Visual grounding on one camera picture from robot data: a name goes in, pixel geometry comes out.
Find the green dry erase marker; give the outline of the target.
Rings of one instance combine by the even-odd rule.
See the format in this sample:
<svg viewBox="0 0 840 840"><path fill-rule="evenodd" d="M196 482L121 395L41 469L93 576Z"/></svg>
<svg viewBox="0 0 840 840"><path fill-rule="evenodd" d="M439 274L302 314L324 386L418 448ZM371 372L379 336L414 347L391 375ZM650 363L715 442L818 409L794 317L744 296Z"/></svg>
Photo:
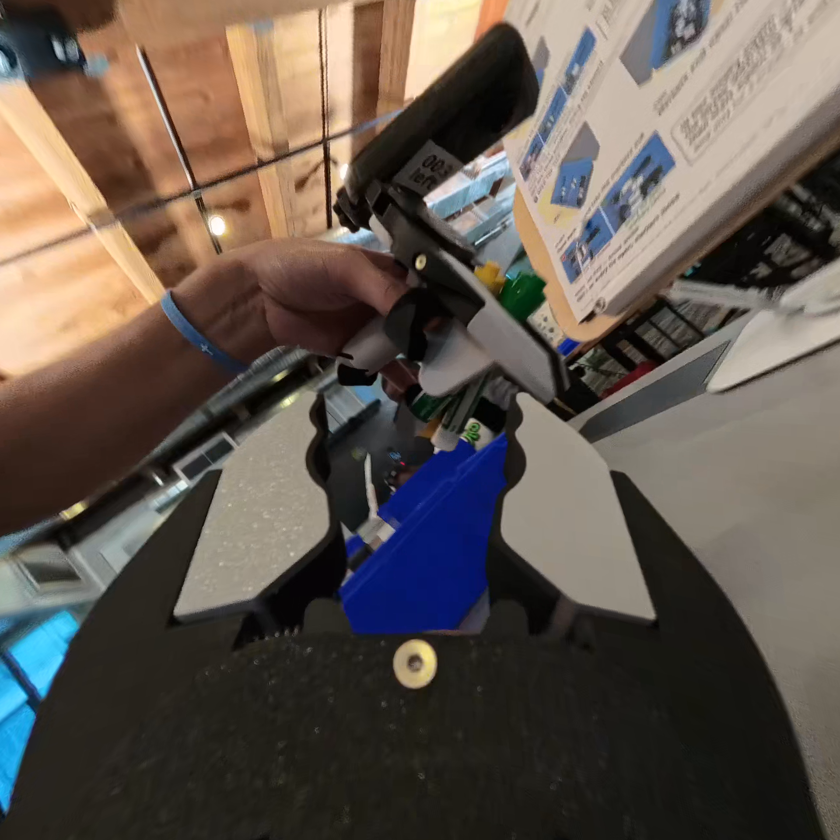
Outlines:
<svg viewBox="0 0 840 840"><path fill-rule="evenodd" d="M471 385L455 393L435 396L415 384L406 392L409 413L425 424L424 430L438 451L452 452L458 446L460 430L466 422L465 406L469 403Z"/></svg>
<svg viewBox="0 0 840 840"><path fill-rule="evenodd" d="M526 323L545 301L545 282L531 272L508 277L498 296L500 305L519 323ZM478 452L505 430L508 408L518 386L503 373L491 370L469 392L468 412L459 433Z"/></svg>

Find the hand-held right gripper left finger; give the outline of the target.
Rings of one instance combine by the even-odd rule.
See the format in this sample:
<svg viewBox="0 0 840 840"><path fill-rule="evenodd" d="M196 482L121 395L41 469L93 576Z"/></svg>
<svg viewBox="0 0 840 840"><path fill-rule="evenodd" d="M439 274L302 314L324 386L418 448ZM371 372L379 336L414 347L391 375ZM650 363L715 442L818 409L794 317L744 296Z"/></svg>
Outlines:
<svg viewBox="0 0 840 840"><path fill-rule="evenodd" d="M306 392L224 462L175 618L245 613L290 631L311 602L337 594L347 553L329 494L328 432L323 395Z"/></svg>

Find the grey desk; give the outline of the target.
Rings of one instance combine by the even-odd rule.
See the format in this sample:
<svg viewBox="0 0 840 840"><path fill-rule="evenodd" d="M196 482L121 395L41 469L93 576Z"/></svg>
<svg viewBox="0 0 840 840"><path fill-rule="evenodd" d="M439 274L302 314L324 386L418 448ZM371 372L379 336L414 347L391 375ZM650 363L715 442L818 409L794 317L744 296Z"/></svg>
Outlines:
<svg viewBox="0 0 840 840"><path fill-rule="evenodd" d="M838 343L727 392L707 385L745 316L571 424L715 578L794 723L839 834Z"/></svg>

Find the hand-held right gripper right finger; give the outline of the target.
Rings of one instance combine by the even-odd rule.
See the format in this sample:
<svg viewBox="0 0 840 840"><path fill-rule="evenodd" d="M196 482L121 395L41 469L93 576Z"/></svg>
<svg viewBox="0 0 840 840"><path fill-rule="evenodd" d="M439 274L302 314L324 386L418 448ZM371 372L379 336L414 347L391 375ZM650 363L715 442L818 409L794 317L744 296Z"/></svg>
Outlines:
<svg viewBox="0 0 840 840"><path fill-rule="evenodd" d="M487 545L489 634L657 626L654 599L604 458L530 395L511 405L506 484Z"/></svg>

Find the person's left forearm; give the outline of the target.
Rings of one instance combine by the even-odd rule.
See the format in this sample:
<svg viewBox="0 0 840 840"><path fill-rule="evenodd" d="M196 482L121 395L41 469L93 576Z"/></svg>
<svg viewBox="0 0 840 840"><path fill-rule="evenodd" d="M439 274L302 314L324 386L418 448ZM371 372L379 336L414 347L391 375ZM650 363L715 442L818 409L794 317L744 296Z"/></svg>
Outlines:
<svg viewBox="0 0 840 840"><path fill-rule="evenodd" d="M66 359L2 384L2 535L35 525L131 471L235 378L258 349L253 302L205 290L175 295L204 341L158 304Z"/></svg>

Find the person's left hand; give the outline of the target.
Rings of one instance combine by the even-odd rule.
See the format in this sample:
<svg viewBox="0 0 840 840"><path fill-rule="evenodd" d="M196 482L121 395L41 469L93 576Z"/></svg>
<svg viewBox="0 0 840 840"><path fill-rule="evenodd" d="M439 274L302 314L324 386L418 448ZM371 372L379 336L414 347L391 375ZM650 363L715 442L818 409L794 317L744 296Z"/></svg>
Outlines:
<svg viewBox="0 0 840 840"><path fill-rule="evenodd" d="M173 291L178 312L239 363L277 347L337 356L408 292L393 257L303 238L267 240L221 255Z"/></svg>

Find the blue wristband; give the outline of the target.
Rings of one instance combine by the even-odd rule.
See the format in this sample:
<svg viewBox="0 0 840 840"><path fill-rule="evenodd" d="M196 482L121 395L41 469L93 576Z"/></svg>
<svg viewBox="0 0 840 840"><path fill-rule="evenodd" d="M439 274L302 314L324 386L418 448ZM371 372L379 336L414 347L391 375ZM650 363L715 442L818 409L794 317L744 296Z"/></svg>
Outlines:
<svg viewBox="0 0 840 840"><path fill-rule="evenodd" d="M239 376L246 373L248 365L237 360L198 331L176 304L172 291L168 290L160 301L161 311L175 331L201 355L213 362L217 368L225 372Z"/></svg>

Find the blue plastic bin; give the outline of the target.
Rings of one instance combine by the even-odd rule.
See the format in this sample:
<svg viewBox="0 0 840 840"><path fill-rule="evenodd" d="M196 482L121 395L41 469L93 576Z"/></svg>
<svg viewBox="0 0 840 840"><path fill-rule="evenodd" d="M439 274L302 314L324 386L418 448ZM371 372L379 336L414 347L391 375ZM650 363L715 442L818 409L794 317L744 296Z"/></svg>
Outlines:
<svg viewBox="0 0 840 840"><path fill-rule="evenodd" d="M487 588L486 557L505 488L507 436L433 455L384 504L393 534L343 583L356 634L455 630Z"/></svg>

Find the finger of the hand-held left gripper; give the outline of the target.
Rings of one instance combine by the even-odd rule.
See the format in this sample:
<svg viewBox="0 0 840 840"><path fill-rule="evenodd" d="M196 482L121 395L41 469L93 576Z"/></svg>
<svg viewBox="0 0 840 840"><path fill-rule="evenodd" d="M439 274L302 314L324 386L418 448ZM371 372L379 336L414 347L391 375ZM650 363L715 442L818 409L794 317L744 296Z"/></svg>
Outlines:
<svg viewBox="0 0 840 840"><path fill-rule="evenodd" d="M469 337L538 403L554 403L570 384L557 351L527 323L513 318L487 289L478 292L482 305L469 321Z"/></svg>

